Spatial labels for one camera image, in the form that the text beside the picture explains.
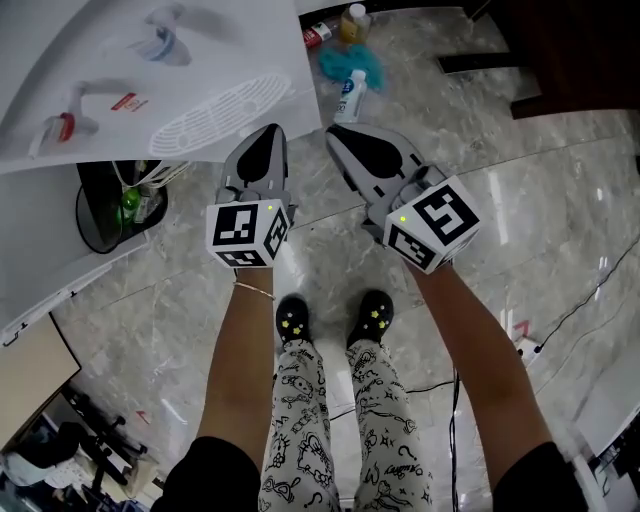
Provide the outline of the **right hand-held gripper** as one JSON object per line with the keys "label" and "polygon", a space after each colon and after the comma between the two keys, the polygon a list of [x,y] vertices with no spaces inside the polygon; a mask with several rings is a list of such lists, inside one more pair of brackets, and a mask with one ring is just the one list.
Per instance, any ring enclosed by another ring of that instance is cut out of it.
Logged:
{"label": "right hand-held gripper", "polygon": [[418,150],[392,130],[334,123],[326,130],[330,155],[352,190],[387,193],[367,205],[361,227],[424,274],[449,262],[476,236],[481,216],[456,176],[424,165]]}

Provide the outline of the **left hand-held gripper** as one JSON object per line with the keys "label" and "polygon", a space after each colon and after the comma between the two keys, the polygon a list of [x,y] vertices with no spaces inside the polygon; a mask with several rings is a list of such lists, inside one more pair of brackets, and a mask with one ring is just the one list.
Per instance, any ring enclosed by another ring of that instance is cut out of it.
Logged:
{"label": "left hand-held gripper", "polygon": [[249,135],[229,155],[225,181],[206,210],[207,251],[225,267],[271,268],[292,225],[295,205],[283,185],[288,176],[287,141],[278,124]]}

